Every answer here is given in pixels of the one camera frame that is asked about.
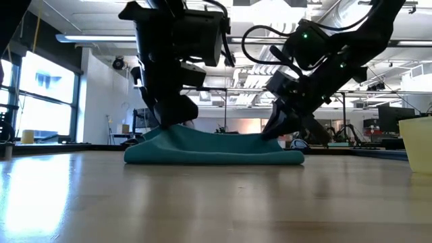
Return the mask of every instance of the teal towel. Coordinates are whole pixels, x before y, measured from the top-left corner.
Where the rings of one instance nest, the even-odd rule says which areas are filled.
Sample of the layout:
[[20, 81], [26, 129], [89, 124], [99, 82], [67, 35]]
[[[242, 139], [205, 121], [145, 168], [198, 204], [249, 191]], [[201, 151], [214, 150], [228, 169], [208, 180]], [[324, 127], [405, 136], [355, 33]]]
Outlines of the teal towel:
[[300, 151], [284, 151], [277, 140], [260, 134], [210, 134], [181, 125], [156, 128], [145, 141], [126, 149], [124, 161], [135, 164], [299, 165]]

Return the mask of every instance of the ceiling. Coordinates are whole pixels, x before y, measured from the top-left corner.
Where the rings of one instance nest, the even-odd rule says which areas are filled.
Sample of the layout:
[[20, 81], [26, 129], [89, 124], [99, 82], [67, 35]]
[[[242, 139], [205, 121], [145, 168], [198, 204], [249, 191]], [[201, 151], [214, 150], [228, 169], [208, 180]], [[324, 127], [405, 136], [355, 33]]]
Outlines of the ceiling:
[[[228, 8], [232, 18], [232, 36], [242, 36], [244, 32], [255, 24], [272, 25], [281, 30], [281, 26], [286, 27], [286, 32], [291, 31], [292, 24], [295, 24], [301, 17], [312, 20], [319, 20], [337, 0], [321, 0], [322, 4], [314, 4], [319, 0], [308, 0], [309, 5], [303, 12], [297, 9], [279, 7], [280, 1], [283, 0], [261, 0], [255, 1], [261, 4], [253, 9], [250, 7], [234, 6], [238, 0], [218, 0]], [[128, 1], [125, 0], [33, 0], [30, 11], [36, 15], [40, 14], [41, 18], [50, 25], [65, 34], [91, 34], [91, 35], [134, 35], [134, 26], [131, 21], [118, 19], [118, 13], [124, 8]], [[354, 2], [353, 0], [342, 0], [342, 3]], [[432, 40], [432, 5], [427, 4], [428, 0], [418, 0], [421, 4], [418, 11], [414, 14], [408, 14], [409, 8], [402, 9], [394, 24], [393, 39], [413, 39], [413, 40]], [[199, 0], [186, 1], [190, 9], [204, 9], [204, 2]], [[216, 8], [210, 8], [210, 11], [217, 11]], [[356, 8], [351, 8], [352, 14], [356, 14]], [[335, 14], [329, 14], [327, 21], [332, 21]], [[268, 33], [257, 30], [250, 36], [269, 36]], [[136, 45], [131, 43], [103, 43], [91, 45], [92, 52], [99, 59], [111, 62], [115, 56], [123, 55], [130, 66], [137, 65], [135, 54]], [[268, 47], [263, 45], [248, 45], [248, 52], [254, 57], [262, 57]], [[244, 70], [259, 70], [259, 66], [248, 60], [242, 53], [239, 45], [230, 45], [230, 50], [236, 57], [236, 68]], [[376, 75], [386, 74], [384, 76], [386, 83], [391, 88], [397, 90], [400, 87], [400, 74], [407, 72], [409, 68], [417, 66], [421, 62], [432, 61], [432, 49], [428, 48], [393, 48], [387, 49], [368, 65], [370, 70], [368, 78], [374, 81]], [[213, 86], [225, 86], [242, 84], [234, 82], [236, 77], [236, 68], [225, 67], [223, 58], [217, 67], [204, 67], [207, 76], [222, 77], [208, 81]], [[350, 81], [343, 90], [366, 90], [366, 86], [359, 86], [354, 81]], [[244, 100], [245, 97], [255, 97], [255, 94], [235, 94]]]

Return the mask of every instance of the beige bin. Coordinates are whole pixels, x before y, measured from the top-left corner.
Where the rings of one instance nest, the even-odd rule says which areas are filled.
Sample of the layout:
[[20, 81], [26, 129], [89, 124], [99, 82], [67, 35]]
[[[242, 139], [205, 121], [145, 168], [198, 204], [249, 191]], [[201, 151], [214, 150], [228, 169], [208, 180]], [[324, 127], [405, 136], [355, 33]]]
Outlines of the beige bin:
[[399, 121], [411, 170], [432, 174], [432, 117]]

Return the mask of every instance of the yellow object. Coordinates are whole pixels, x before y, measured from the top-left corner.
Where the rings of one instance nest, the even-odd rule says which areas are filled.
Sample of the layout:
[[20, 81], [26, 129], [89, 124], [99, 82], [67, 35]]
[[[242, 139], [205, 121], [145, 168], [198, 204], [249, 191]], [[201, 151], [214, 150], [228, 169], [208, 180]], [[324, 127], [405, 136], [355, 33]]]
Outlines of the yellow object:
[[128, 134], [129, 133], [129, 125], [128, 124], [118, 124], [117, 125], [117, 133], [118, 134]]
[[432, 174], [432, 117], [399, 121], [411, 170]]
[[33, 130], [22, 131], [21, 143], [22, 144], [33, 144], [34, 143], [34, 131]]

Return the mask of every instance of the teal cloth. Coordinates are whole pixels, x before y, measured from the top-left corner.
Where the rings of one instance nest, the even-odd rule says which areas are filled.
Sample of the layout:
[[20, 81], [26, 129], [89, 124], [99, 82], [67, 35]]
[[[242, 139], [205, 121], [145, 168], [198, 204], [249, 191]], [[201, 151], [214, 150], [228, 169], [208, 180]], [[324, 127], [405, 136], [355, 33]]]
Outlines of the teal cloth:
[[156, 128], [124, 153], [126, 163], [203, 165], [299, 165], [300, 151], [284, 151], [260, 134], [210, 134], [181, 125]]

